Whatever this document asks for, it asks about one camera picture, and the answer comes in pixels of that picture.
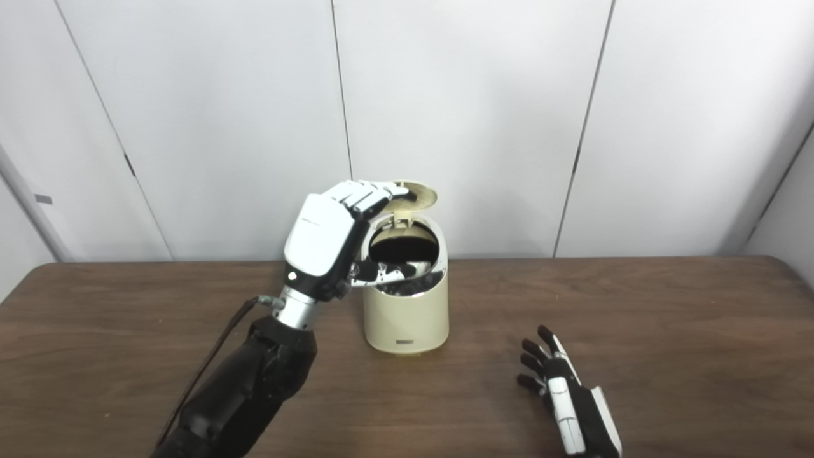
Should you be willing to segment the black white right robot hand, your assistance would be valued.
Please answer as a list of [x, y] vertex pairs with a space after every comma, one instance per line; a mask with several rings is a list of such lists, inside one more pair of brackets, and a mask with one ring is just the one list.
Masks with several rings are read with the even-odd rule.
[[521, 340], [521, 365], [532, 373], [516, 377], [532, 392], [557, 427], [566, 457], [621, 457], [623, 444], [599, 386], [581, 382], [566, 348], [545, 325], [537, 328], [541, 341]]

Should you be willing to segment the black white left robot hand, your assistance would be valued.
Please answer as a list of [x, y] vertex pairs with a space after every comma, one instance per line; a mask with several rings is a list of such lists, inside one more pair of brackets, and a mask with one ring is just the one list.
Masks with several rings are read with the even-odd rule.
[[430, 272], [427, 261], [357, 260], [371, 221], [393, 200], [416, 201], [418, 195], [395, 182], [353, 180], [309, 194], [283, 250], [285, 287], [313, 302], [330, 302], [352, 288], [395, 284]]

